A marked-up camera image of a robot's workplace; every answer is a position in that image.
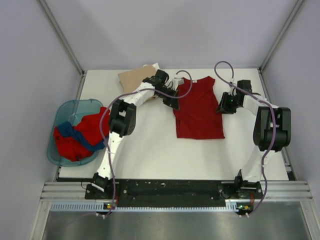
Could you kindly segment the dark red t shirt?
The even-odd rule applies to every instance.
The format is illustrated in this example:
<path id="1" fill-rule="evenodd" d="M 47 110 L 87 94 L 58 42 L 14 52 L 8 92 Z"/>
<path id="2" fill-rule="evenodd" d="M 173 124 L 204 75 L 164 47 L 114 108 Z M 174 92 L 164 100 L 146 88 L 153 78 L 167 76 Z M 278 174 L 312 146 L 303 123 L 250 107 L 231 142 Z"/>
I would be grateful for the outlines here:
<path id="1" fill-rule="evenodd" d="M 183 84 L 177 87 L 179 95 L 187 91 L 188 95 L 178 99 L 179 110 L 173 110 L 176 136 L 183 139 L 213 140 L 224 139 L 222 114 L 217 113 L 219 106 L 214 93 L 215 79 L 207 76 L 190 82 L 183 78 Z"/>

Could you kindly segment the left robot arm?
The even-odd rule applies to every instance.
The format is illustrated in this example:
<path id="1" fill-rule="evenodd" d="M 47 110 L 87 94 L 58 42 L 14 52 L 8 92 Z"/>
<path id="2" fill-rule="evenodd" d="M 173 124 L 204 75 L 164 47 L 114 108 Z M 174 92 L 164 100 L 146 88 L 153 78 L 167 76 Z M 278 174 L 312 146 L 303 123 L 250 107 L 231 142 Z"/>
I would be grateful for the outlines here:
<path id="1" fill-rule="evenodd" d="M 114 100 L 108 109 L 109 133 L 105 141 L 106 149 L 103 160 L 92 178 L 92 186 L 102 198 L 109 198 L 114 191 L 112 181 L 115 174 L 113 162 L 124 143 L 125 137 L 131 135 L 136 127 L 137 108 L 152 97 L 162 99 L 164 105 L 179 110 L 179 91 L 169 86 L 169 75 L 157 70 L 155 75 L 145 78 L 132 93 L 126 93 Z"/>

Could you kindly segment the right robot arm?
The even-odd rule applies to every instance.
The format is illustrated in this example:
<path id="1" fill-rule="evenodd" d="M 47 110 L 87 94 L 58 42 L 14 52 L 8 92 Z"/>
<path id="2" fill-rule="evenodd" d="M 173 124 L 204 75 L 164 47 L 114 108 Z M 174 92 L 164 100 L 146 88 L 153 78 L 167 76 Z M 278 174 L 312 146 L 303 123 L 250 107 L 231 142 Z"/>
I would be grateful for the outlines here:
<path id="1" fill-rule="evenodd" d="M 224 92 L 216 112 L 232 115 L 239 108 L 255 116 L 254 148 L 233 183 L 223 183 L 221 195 L 227 198 L 260 198 L 263 196 L 260 181 L 266 179 L 265 169 L 269 160 L 291 142 L 291 110 L 273 105 L 253 92 L 250 80 L 240 80 L 229 92 Z"/>

